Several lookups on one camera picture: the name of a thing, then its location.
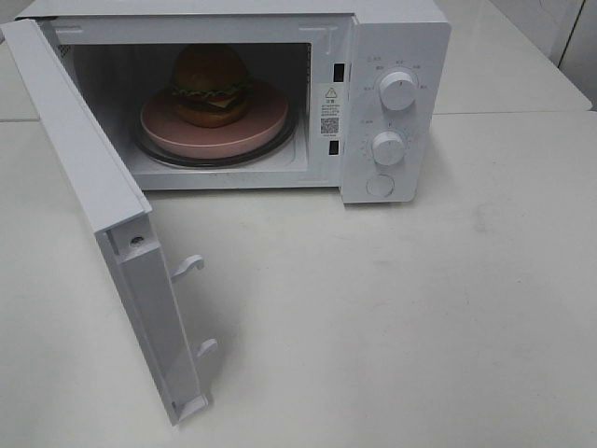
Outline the white round door button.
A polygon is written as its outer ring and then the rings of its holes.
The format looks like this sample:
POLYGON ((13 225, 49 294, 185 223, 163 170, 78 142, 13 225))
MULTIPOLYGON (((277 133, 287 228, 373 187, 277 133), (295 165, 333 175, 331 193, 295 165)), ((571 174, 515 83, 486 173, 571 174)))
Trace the white round door button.
POLYGON ((388 197, 395 188, 395 181, 389 175, 375 175, 367 181, 368 194, 376 197, 388 197))

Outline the white microwave door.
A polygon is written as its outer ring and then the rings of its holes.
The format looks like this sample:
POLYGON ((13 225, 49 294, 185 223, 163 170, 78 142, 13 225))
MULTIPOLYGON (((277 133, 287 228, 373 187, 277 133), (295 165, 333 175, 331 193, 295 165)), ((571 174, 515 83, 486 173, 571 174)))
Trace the white microwave door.
POLYGON ((173 288, 188 271, 201 269, 203 259, 193 255, 168 268, 152 207, 62 64, 53 30, 34 20, 1 29, 176 426, 208 405, 196 361, 217 342, 192 348, 173 288))

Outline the burger with lettuce and cheese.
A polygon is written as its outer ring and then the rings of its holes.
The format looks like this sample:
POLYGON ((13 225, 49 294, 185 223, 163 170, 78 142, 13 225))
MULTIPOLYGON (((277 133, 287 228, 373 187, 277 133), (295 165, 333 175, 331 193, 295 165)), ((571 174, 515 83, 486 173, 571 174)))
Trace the burger with lettuce and cheese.
POLYGON ((249 108, 251 75, 238 53, 224 44, 186 46, 174 61, 174 113, 203 128, 241 119, 249 108))

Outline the pink round plate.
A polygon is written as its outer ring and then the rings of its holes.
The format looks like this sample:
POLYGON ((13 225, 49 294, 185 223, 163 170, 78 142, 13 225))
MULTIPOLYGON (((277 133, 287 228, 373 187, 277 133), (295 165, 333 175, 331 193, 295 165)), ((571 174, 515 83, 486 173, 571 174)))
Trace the pink round plate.
POLYGON ((148 100, 142 128, 159 148, 192 160, 226 159, 254 151, 278 135, 290 105, 271 84, 259 81, 233 100, 200 110, 169 91, 148 100))

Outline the glass microwave turntable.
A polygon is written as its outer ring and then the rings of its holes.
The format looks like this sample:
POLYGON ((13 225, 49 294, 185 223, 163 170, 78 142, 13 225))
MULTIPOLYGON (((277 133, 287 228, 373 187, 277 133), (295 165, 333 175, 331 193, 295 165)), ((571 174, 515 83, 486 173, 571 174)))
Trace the glass microwave turntable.
POLYGON ((240 155, 215 159, 197 159, 188 156, 176 155, 159 147, 157 144, 151 141, 147 133, 143 130, 140 120, 137 121, 133 130, 131 131, 131 136, 132 141, 136 144, 138 149, 156 162, 172 165, 175 168, 211 170, 241 166, 263 158, 267 158, 271 154, 279 152, 287 142, 294 138, 297 123, 298 118, 296 115, 291 115, 289 119, 285 120, 282 130, 266 144, 240 155))

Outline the white lower microwave knob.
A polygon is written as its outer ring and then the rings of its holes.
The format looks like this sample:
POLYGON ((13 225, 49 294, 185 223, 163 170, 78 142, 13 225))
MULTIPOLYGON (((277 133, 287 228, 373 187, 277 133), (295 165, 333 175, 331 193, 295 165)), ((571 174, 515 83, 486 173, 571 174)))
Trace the white lower microwave knob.
POLYGON ((400 163, 405 156, 406 148, 402 136, 390 131, 379 133, 371 143, 373 160, 382 166, 400 163))

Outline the white microwave knob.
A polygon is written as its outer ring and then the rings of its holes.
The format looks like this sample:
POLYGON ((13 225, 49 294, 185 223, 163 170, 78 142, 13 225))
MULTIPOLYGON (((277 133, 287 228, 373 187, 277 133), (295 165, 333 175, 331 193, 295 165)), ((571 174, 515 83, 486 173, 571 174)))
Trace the white microwave knob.
POLYGON ((418 81, 406 68, 397 68, 385 74, 379 82, 379 95, 383 106, 401 111, 415 101, 418 81))
POLYGON ((400 163, 405 156, 406 148, 402 136, 390 131, 379 133, 371 143, 373 160, 382 166, 400 163))

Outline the white warning label sticker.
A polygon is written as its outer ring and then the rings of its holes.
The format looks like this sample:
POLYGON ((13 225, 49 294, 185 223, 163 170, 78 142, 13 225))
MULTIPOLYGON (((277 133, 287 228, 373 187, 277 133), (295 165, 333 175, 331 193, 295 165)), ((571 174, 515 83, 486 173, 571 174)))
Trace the white warning label sticker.
POLYGON ((323 137, 339 139, 344 116, 345 89, 340 82, 318 85, 317 130, 323 137))

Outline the white microwave oven body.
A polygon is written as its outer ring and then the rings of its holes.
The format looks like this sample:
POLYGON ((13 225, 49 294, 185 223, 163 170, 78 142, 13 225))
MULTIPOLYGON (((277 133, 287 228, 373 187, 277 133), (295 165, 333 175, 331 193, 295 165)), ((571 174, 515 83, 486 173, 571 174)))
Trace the white microwave oven body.
POLYGON ((334 187, 345 203, 415 195, 451 32, 431 1, 35 1, 18 20, 53 30, 62 64, 143 193, 334 187), (267 158, 223 169, 175 168, 140 151, 131 131, 142 108, 172 93, 174 61, 192 44, 233 48, 249 90, 263 81, 281 92, 298 118, 294 138, 267 158), (410 107, 392 111, 379 82, 397 68, 411 71, 418 88, 410 107), (332 82, 345 89, 339 139, 316 124, 318 85, 332 82), (387 131, 407 146, 392 166, 371 151, 387 131), (375 175, 394 179, 391 195, 368 194, 375 175))

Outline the white upper microwave knob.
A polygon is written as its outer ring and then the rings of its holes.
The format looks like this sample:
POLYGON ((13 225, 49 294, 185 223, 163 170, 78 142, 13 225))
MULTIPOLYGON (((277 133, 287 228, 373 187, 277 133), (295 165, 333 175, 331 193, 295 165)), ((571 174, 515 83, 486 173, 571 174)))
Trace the white upper microwave knob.
POLYGON ((397 68, 385 74, 379 82, 379 95, 383 106, 401 111, 415 101, 418 81, 406 68, 397 68))

